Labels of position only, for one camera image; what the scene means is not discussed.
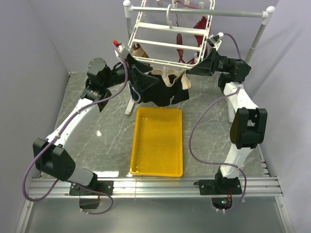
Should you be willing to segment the black underwear beige waistband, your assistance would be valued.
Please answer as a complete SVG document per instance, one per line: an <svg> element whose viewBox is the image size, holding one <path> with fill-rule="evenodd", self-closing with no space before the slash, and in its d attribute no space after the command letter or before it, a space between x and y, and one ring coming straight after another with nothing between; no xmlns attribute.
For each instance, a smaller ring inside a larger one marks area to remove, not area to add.
<svg viewBox="0 0 311 233"><path fill-rule="evenodd" d="M139 91L141 102L153 102L158 107L165 107L189 99L191 83L185 71L154 69L146 75L155 78L157 83Z"/></svg>

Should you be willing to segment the white clip hanger frame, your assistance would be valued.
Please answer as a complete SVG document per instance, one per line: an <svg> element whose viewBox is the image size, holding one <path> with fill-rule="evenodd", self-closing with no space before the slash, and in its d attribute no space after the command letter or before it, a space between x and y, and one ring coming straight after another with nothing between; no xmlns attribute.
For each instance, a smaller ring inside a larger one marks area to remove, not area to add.
<svg viewBox="0 0 311 233"><path fill-rule="evenodd" d="M208 54L212 15L215 1L143 0L140 6L123 2L129 34L128 47L139 43L149 58L136 57L152 66L191 68Z"/></svg>

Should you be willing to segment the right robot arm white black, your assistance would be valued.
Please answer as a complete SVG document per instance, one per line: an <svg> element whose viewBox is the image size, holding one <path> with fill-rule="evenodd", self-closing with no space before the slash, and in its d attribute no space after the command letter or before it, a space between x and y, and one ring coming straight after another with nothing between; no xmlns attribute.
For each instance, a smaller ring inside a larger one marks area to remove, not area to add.
<svg viewBox="0 0 311 233"><path fill-rule="evenodd" d="M227 101L229 121L232 123L229 139L231 146L223 163L212 180L199 180L200 195L243 194L239 175L247 156L264 141L268 113L259 108L248 96L243 82L251 70L242 59L221 56L215 48L199 64L187 71L194 75L211 75L219 72L218 87Z"/></svg>

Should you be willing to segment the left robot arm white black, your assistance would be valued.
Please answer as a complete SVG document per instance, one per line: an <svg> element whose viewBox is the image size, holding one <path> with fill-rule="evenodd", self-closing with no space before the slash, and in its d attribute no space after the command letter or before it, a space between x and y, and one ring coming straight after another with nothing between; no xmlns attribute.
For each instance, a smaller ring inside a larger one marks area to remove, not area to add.
<svg viewBox="0 0 311 233"><path fill-rule="evenodd" d="M80 185L87 195L98 192L100 185L96 173L76 165L69 152L88 123L99 114L114 97L109 88L127 83L143 94L159 82L151 75L152 67L128 54L119 64L110 68L104 59L95 58L88 64L86 88L75 108L63 123L45 139L33 143L35 167L60 181Z"/></svg>

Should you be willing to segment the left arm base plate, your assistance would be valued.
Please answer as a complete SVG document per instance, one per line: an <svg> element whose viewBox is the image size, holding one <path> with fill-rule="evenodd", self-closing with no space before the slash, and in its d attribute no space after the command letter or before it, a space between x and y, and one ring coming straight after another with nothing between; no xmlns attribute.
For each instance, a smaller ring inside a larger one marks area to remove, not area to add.
<svg viewBox="0 0 311 233"><path fill-rule="evenodd" d="M110 204L104 213L108 212L114 201L112 199L114 189L113 181L94 181L88 186L83 186L78 183L72 183L69 189L69 196L79 197L79 207L82 211L89 212L97 210L100 207L103 197L107 197L110 200Z"/></svg>

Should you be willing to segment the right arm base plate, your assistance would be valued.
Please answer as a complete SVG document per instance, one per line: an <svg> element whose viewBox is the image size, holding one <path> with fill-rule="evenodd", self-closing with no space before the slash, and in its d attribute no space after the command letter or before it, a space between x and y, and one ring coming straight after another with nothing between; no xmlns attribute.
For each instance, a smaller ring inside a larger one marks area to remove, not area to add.
<svg viewBox="0 0 311 233"><path fill-rule="evenodd" d="M242 190L241 183L236 177L234 179L221 178L214 180L199 180L199 193L201 196L220 195L218 198L211 198L212 204L217 211L223 213L233 209L233 195L242 195L244 198L245 191Z"/></svg>

